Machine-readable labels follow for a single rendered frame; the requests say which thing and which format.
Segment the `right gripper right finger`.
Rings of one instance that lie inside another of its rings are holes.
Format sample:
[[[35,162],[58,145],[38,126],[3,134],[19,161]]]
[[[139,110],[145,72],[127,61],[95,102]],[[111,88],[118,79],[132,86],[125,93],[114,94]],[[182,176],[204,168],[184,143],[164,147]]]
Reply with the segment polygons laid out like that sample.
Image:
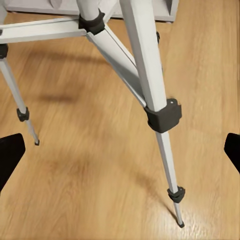
[[[224,151],[240,173],[240,135],[229,133],[227,135]]]

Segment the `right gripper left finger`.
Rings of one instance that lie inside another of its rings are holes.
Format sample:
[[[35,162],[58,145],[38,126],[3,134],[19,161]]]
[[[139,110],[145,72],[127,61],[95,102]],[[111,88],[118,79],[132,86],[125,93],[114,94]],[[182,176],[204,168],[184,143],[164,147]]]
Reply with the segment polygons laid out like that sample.
[[[26,151],[21,133],[0,138],[0,192]]]

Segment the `camera tripod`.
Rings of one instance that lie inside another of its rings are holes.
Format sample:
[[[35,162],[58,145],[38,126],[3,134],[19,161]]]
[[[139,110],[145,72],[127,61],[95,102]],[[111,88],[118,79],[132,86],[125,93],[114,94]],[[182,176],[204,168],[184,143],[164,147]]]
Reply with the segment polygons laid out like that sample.
[[[0,71],[17,103],[20,121],[31,129],[35,145],[39,140],[25,107],[20,90],[7,60],[7,43],[86,36],[115,70],[148,116],[148,125],[155,131],[160,155],[167,176],[168,196],[172,199],[178,225],[184,224],[180,201],[185,189],[176,182],[168,130],[178,125],[182,106],[174,98],[166,98],[162,64],[158,53],[152,0],[75,0],[80,16],[27,23],[0,24]],[[121,7],[133,55],[107,26],[114,12]]]

